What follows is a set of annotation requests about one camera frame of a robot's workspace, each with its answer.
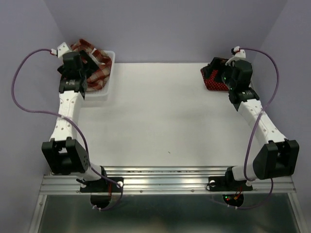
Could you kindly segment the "red beige plaid skirt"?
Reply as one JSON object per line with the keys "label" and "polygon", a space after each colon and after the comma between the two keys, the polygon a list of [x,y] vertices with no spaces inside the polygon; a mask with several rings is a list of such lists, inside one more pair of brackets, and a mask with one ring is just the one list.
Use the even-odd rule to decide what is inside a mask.
{"label": "red beige plaid skirt", "polygon": [[110,78],[112,59],[104,50],[97,49],[93,44],[84,39],[79,39],[76,43],[70,45],[73,51],[85,51],[90,58],[98,65],[96,70],[87,78],[87,92],[102,90]]}

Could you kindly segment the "white plastic basket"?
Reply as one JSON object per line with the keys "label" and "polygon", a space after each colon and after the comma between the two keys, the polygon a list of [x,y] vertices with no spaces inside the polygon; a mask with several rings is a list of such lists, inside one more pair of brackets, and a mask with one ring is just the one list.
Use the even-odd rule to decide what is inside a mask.
{"label": "white plastic basket", "polygon": [[112,66],[110,70],[109,80],[105,84],[105,86],[95,92],[87,92],[85,96],[85,101],[106,101],[109,97],[109,94],[112,90],[113,82],[114,82],[114,68],[115,68],[115,52],[111,50],[105,50],[105,53],[111,58]]}

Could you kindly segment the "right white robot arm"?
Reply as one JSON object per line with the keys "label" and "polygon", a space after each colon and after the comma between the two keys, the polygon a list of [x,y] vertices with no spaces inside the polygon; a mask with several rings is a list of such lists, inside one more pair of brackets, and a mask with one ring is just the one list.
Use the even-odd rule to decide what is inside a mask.
{"label": "right white robot arm", "polygon": [[251,191],[252,186],[247,179],[266,180],[293,175],[299,144],[282,134],[265,113],[259,95],[250,86],[251,63],[215,57],[202,68],[202,73],[205,79],[212,79],[228,88],[230,102],[254,130],[252,136],[261,146],[250,164],[228,167],[223,176],[210,176],[207,190],[220,192],[242,188]]}

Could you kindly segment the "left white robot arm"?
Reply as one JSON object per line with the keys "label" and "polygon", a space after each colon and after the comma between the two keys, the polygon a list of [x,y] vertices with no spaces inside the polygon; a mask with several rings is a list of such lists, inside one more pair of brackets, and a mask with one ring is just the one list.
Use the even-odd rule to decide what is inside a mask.
{"label": "left white robot arm", "polygon": [[108,187],[102,168],[94,166],[86,146],[79,143],[78,120],[85,100],[87,78],[99,69],[83,50],[72,51],[66,46],[57,49],[63,64],[57,69],[61,74],[59,84],[59,110],[55,128],[48,142],[43,142],[42,152],[55,175],[76,175],[81,183],[91,182],[97,191]]}

